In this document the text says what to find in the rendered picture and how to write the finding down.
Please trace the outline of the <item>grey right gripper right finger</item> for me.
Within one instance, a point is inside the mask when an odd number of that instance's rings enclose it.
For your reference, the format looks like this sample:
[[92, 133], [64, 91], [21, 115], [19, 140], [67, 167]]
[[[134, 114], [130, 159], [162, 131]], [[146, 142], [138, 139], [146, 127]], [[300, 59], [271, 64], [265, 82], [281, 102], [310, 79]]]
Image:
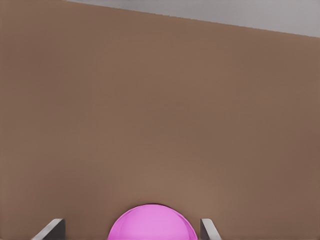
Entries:
[[200, 240], [222, 240], [213, 221], [209, 218], [200, 219]]

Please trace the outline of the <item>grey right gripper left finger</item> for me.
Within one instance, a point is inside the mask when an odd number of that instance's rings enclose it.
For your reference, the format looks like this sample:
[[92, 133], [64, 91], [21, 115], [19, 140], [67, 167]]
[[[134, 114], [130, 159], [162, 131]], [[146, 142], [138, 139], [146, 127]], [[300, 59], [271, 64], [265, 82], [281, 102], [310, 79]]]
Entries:
[[66, 220], [53, 219], [31, 240], [66, 240]]

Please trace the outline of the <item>pink plate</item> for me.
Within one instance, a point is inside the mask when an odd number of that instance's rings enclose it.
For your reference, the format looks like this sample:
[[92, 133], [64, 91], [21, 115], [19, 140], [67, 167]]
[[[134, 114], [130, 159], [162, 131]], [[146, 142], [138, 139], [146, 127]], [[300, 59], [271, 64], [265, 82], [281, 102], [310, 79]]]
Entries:
[[176, 210], [144, 204], [123, 213], [112, 225], [107, 240], [197, 240], [189, 221]]

